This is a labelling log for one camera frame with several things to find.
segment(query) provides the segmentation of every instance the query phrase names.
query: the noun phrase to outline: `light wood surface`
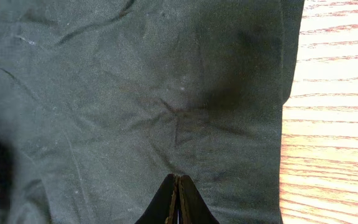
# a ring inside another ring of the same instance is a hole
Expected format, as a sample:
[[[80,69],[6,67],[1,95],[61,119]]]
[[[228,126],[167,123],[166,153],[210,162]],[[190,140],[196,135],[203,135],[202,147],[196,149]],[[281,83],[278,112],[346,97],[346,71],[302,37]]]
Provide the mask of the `light wood surface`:
[[[305,2],[280,183],[285,224],[358,224],[358,2]]]

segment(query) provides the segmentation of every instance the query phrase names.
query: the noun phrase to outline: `black garment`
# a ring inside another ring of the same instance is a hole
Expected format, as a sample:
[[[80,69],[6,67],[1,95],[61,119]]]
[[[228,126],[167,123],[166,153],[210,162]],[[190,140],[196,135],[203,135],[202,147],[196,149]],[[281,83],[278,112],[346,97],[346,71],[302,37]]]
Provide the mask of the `black garment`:
[[[303,1],[1,0],[8,223],[135,223],[169,173],[278,223]]]

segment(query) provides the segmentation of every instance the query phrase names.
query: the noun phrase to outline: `wooden table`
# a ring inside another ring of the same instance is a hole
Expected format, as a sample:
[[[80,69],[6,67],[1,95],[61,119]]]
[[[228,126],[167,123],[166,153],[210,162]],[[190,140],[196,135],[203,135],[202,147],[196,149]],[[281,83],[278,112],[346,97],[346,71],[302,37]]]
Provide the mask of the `wooden table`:
[[[280,181],[284,223],[358,224],[358,2],[305,2]]]

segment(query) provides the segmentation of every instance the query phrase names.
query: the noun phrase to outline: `wooden surface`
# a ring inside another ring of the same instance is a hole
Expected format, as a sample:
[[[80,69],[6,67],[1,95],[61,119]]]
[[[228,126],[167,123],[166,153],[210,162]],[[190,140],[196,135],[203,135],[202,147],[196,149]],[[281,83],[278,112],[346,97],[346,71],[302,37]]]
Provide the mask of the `wooden surface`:
[[[284,223],[358,223],[358,2],[305,2],[280,181]]]

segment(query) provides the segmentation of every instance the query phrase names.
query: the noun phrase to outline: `wrinkled fabric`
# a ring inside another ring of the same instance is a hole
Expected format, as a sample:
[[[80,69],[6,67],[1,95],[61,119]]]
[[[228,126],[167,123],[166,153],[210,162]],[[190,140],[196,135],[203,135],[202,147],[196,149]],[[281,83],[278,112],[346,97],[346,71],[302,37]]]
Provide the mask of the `wrinkled fabric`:
[[[169,173],[279,223],[303,1],[0,0],[8,223],[135,223]]]

